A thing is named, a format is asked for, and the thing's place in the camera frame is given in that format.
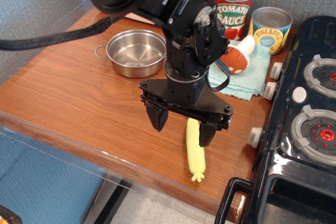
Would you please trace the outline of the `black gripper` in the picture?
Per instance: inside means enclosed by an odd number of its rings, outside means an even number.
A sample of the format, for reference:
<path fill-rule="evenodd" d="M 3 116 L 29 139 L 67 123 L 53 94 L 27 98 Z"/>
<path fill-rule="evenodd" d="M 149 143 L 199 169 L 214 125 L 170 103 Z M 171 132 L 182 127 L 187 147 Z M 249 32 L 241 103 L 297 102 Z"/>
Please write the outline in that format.
<path fill-rule="evenodd" d="M 216 95 L 203 81 L 179 83 L 170 79 L 145 79 L 139 82 L 141 100 L 157 131 L 167 121 L 169 111 L 202 121 L 199 127 L 201 147 L 210 145 L 217 131 L 230 126 L 233 107 Z"/>

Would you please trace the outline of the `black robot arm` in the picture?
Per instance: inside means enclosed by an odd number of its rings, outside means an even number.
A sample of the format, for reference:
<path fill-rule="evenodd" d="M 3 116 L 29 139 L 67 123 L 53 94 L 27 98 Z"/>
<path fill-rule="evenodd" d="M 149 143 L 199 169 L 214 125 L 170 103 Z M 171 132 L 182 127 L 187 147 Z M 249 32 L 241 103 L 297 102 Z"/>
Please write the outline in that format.
<path fill-rule="evenodd" d="M 214 0 L 91 0 L 117 17 L 137 14 L 161 27 L 166 39 L 165 79 L 140 82 L 142 101 L 156 130 L 169 112 L 199 120 L 200 146 L 208 146 L 217 131 L 227 129 L 233 108 L 216 95 L 228 81 L 212 87 L 209 67 L 227 54 L 229 40 L 218 30 Z"/>

